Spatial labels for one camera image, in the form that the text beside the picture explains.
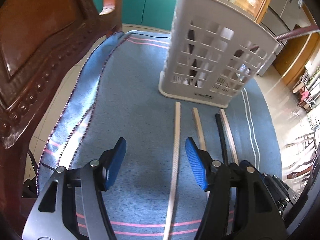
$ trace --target metal screw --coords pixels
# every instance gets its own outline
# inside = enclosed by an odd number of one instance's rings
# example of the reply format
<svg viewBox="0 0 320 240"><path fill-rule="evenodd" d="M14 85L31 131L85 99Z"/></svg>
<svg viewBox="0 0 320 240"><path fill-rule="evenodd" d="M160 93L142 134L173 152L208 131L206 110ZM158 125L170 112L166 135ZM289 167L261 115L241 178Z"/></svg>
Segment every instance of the metal screw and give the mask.
<svg viewBox="0 0 320 240"><path fill-rule="evenodd" d="M62 172L64 172L64 169L65 169L65 167L59 166L59 167L56 169L56 171L57 171L57 173L62 173Z"/></svg>
<svg viewBox="0 0 320 240"><path fill-rule="evenodd" d="M218 160L214 160L211 164L213 167L220 167L221 166L221 162Z"/></svg>
<svg viewBox="0 0 320 240"><path fill-rule="evenodd" d="M91 167L97 167L99 165L99 161L98 160L92 160L90 161L90 166Z"/></svg>
<svg viewBox="0 0 320 240"><path fill-rule="evenodd" d="M249 172L249 173L254 173L254 168L251 167L251 166L248 166L248 167L247 167L247 172Z"/></svg>

